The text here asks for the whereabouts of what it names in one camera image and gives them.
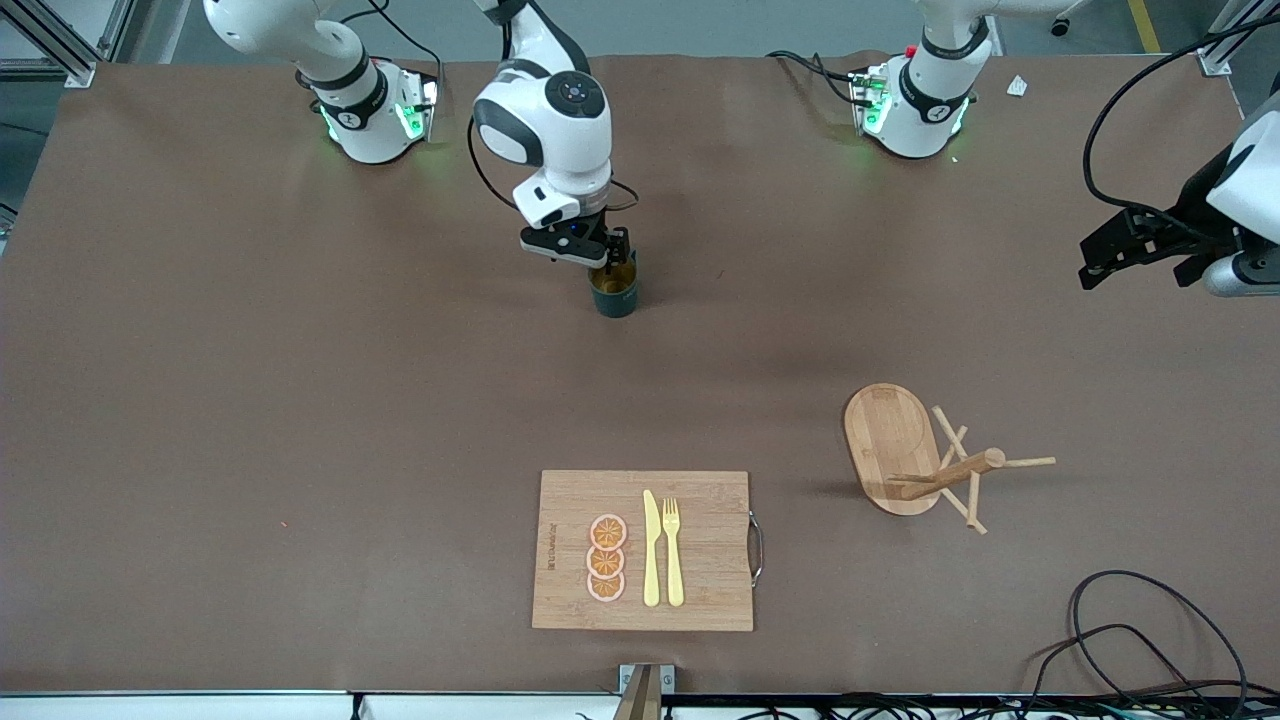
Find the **knife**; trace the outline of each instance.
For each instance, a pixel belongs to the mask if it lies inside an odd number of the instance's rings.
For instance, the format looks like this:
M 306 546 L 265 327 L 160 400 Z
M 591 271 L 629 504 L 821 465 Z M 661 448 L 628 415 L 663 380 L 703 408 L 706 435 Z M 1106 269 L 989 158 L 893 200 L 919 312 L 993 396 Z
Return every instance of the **knife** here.
M 653 493 L 644 491 L 644 603 L 649 607 L 658 606 L 658 560 L 654 553 L 658 550 L 658 538 L 662 537 L 662 516 L 658 515 L 658 503 L 653 500 Z

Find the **yellow floor line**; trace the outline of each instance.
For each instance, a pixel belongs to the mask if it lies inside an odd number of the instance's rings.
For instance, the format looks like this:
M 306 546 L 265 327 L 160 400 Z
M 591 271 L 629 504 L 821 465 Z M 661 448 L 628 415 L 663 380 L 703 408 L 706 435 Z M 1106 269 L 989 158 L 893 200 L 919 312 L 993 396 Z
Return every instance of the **yellow floor line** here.
M 1142 40 L 1142 49 L 1147 53 L 1160 53 L 1160 40 L 1156 38 L 1156 27 L 1151 24 L 1147 3 L 1144 0 L 1129 0 L 1129 13 L 1133 14 L 1133 24 L 1138 26 L 1138 37 Z

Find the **wooden cutting board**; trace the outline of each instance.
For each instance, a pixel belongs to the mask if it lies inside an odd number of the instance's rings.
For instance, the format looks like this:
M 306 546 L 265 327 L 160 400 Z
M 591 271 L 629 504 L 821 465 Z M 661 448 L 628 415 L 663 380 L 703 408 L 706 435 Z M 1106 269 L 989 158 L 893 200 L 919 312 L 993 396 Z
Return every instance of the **wooden cutting board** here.
M 667 539 L 658 541 L 662 602 L 644 603 L 645 489 L 662 510 L 680 501 L 680 564 L 685 603 L 667 600 Z M 754 626 L 748 562 L 746 473 L 544 470 L 538 511 L 534 628 L 588 630 L 737 630 Z M 622 575 L 613 602 L 586 589 L 588 530 L 605 512 L 627 525 Z

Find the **oval wooden board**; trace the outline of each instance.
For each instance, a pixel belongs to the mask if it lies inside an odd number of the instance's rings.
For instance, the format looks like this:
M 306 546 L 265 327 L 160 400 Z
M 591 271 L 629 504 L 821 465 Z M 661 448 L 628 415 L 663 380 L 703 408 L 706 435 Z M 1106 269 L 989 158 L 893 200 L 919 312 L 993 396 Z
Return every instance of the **oval wooden board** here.
M 938 493 L 901 500 L 890 475 L 928 475 L 938 469 L 938 445 L 924 404 L 904 387 L 877 383 L 858 391 L 845 407 L 845 437 L 858 479 L 872 502 L 895 515 L 919 515 Z

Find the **fork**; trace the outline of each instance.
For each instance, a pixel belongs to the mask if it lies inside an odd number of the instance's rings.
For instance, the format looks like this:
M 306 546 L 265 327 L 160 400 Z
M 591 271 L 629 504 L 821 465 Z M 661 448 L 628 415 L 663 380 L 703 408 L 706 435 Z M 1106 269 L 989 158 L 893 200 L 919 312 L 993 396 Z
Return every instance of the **fork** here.
M 680 503 L 675 497 L 662 498 L 662 530 L 667 534 L 667 601 L 680 607 L 685 603 L 685 579 L 680 574 L 680 550 L 676 547 Z

